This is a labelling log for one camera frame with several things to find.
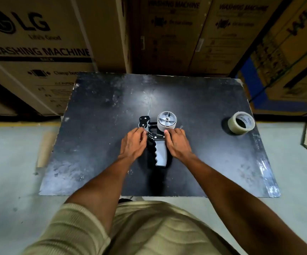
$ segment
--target packing tape roll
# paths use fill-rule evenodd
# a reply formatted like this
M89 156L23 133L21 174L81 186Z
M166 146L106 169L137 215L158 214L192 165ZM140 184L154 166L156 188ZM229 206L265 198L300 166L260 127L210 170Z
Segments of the packing tape roll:
M246 112L237 112L228 120L228 126L233 133L242 135L255 127L255 120Z

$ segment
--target black table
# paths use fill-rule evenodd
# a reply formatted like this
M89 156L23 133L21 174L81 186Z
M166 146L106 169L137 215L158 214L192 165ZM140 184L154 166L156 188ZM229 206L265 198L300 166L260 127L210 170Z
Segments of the black table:
M257 197L279 197L279 187L257 127L245 135L228 131L237 111L251 114L239 81L231 78L81 73L62 121L40 195L70 195L102 172L119 154L121 139L171 111L193 152ZM200 196L205 193L177 159L151 166L151 152L132 165L123 196Z

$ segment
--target finger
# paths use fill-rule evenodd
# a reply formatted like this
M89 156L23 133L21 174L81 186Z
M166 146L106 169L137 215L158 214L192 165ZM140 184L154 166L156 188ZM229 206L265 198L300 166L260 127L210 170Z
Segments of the finger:
M139 128L136 130L136 133L142 134L143 131L145 131L145 129L144 129L143 127L139 127Z
M168 130L164 130L164 136L165 136L165 142L166 146L170 150L170 148L173 146L173 141L171 140L170 133Z
M138 128L136 127L136 128L134 128L134 129L132 129L131 131L129 131L129 133L128 134L132 134L132 133L134 133L136 130L137 130Z
M145 132L142 133L142 140L141 140L140 147L139 147L139 155L141 155L143 153L143 151L145 150L147 139L148 139L148 137L147 137L146 131L145 131Z
M179 134L182 134L182 132L181 132L181 129L180 128L177 128L177 129L175 129L175 132L179 135Z
M125 147L126 147L126 136L124 138L122 138L122 144L121 144L121 152L120 154L122 154L125 151Z
M174 129L168 129L169 133L171 134L171 137L173 137L176 133Z
M145 143L146 143L147 139L148 139L147 133L146 133L146 131L143 131L142 134L141 134L141 144L142 144L143 141L145 141Z

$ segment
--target gray floor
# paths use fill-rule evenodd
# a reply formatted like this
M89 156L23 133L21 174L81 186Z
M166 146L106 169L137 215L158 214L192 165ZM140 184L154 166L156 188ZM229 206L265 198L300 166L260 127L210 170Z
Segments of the gray floor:
M300 145L304 124L258 124L281 198L262 199L307 242L307 150ZM43 168L36 169L39 144L54 127L0 127L0 254L19 254L35 241L66 197L38 196ZM206 198L144 197L188 210L241 254Z

